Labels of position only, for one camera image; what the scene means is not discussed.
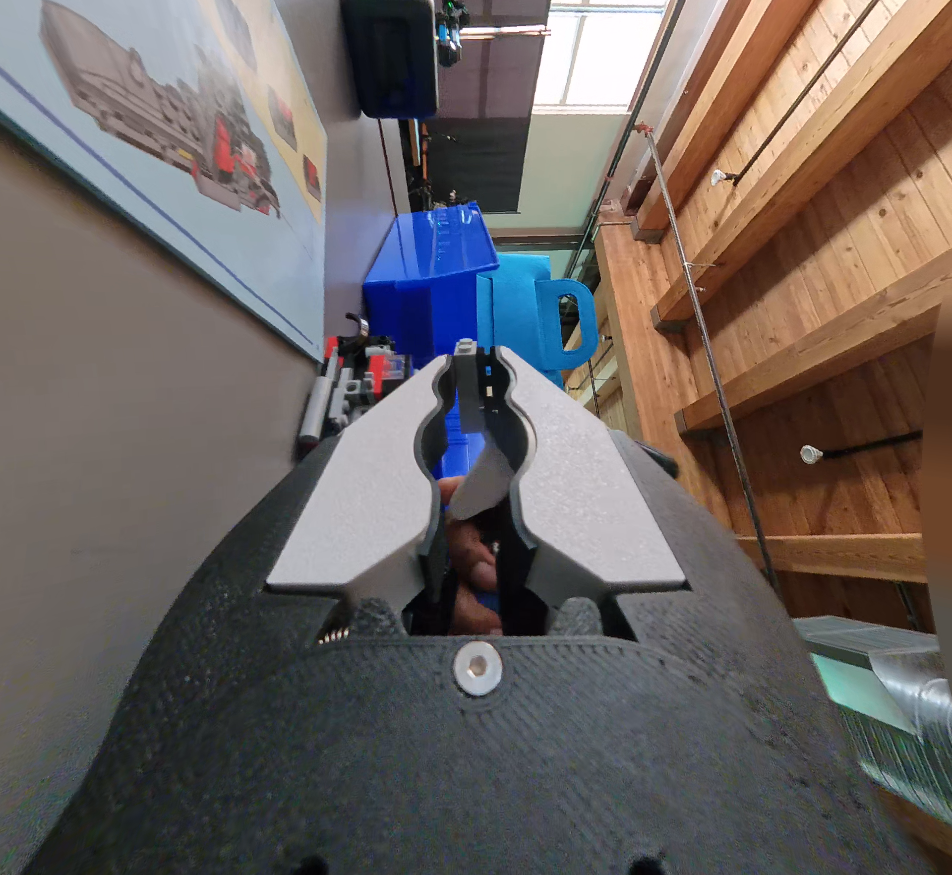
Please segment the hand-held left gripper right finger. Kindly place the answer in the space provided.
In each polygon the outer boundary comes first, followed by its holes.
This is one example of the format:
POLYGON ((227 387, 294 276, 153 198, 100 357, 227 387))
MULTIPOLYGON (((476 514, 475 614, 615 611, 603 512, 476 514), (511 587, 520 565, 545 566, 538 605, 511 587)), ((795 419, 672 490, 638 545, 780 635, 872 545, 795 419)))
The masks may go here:
POLYGON ((513 524, 534 548, 527 588, 549 606, 681 588, 684 571, 609 429, 510 348, 495 356, 527 446, 509 464, 494 439, 487 501, 508 493, 513 524))

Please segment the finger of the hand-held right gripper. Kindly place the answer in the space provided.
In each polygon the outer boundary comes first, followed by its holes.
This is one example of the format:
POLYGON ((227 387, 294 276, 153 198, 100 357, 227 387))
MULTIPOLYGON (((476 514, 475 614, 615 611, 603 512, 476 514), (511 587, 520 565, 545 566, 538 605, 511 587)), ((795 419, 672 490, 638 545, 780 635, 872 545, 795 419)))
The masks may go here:
POLYGON ((506 454, 486 436, 482 452, 450 498, 449 517, 465 522, 492 510, 508 496, 514 476, 506 454))

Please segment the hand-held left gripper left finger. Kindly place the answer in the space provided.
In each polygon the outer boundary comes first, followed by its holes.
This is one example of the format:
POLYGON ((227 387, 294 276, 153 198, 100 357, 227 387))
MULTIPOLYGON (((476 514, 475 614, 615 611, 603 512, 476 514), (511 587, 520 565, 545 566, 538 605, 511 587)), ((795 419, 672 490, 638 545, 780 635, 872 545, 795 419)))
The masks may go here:
POLYGON ((268 574, 279 592, 350 602, 441 597, 441 493, 433 470, 447 447, 455 402, 453 360, 436 357, 336 442, 268 574))

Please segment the dark grey studded toy brick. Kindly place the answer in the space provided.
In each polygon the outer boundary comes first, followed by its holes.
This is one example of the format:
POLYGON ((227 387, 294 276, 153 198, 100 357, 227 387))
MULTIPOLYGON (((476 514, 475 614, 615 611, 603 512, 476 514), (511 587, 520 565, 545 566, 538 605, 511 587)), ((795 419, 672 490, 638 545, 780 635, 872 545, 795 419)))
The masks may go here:
POLYGON ((475 340, 460 339, 453 365, 461 432, 485 439, 490 434, 490 418, 497 411, 492 353, 475 340))

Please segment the grey black toy brick model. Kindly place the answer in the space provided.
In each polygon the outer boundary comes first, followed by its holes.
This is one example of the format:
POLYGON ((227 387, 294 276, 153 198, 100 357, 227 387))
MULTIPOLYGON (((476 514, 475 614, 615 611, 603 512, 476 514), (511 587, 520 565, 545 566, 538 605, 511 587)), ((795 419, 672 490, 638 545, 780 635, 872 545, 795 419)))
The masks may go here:
POLYGON ((346 316, 357 331, 327 338, 325 357, 303 409, 296 440, 299 459, 358 421, 414 372, 412 356, 398 352, 392 338, 372 335, 362 315, 346 316))

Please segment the blue plastic bin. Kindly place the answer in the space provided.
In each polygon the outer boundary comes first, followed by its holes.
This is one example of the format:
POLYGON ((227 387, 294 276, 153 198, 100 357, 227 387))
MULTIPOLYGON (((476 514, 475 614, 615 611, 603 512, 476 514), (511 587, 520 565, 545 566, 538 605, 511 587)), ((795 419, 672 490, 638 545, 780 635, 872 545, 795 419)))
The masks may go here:
POLYGON ((399 215, 363 282, 370 333, 423 369, 479 339, 478 278, 498 267, 476 202, 399 215))

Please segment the grey desk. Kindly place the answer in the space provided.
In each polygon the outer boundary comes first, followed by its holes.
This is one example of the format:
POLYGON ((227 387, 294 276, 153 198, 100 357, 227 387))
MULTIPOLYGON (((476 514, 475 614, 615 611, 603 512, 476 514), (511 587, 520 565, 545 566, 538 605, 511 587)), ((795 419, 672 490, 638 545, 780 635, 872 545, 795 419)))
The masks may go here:
POLYGON ((293 464, 314 361, 2 125, 2 873, 208 552, 293 464))

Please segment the person's right hand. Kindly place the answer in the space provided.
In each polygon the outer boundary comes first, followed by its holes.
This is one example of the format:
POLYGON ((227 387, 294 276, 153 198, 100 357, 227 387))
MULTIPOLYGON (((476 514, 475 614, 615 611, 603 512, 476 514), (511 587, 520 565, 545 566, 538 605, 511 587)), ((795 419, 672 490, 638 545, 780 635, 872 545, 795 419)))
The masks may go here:
POLYGON ((504 634, 498 612, 480 603, 479 594, 498 590, 496 556, 483 539, 482 516, 458 520, 446 515, 448 558, 457 576, 457 591, 449 633, 452 635, 504 634))

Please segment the blue felt bag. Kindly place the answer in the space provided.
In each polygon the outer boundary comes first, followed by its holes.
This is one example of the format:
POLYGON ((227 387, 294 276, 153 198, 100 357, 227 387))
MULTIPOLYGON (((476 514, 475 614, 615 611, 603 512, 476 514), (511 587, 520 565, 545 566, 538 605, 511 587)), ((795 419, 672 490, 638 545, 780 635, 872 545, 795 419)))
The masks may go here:
POLYGON ((506 346, 556 386, 563 372, 585 364, 599 345, 592 292, 572 279, 554 280, 545 255, 504 254, 499 265, 477 277, 477 343, 489 350, 506 346), (579 312, 580 344, 563 341, 562 299, 579 312))

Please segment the black cube box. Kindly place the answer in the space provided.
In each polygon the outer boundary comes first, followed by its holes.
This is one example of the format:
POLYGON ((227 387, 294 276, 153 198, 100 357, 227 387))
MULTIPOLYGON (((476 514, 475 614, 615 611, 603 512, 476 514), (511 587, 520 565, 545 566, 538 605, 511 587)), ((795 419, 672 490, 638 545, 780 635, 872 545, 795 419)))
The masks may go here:
POLYGON ((341 13, 363 114, 436 115, 435 0, 341 0, 341 13))

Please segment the toy brick instruction booklet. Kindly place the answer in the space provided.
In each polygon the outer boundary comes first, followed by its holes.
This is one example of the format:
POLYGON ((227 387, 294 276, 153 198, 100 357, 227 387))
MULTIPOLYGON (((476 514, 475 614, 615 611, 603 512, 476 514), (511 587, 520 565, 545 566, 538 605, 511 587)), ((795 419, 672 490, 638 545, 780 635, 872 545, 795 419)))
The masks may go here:
POLYGON ((327 132, 274 0, 1 0, 2 121, 304 354, 327 132))

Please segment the silver ventilation duct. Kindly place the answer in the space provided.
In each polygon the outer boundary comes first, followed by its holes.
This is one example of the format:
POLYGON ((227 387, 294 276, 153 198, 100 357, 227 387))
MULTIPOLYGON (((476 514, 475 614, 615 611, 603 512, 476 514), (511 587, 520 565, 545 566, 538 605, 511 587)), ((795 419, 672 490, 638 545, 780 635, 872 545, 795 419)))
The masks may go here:
POLYGON ((936 635, 794 619, 856 758, 877 785, 951 822, 951 696, 936 635))

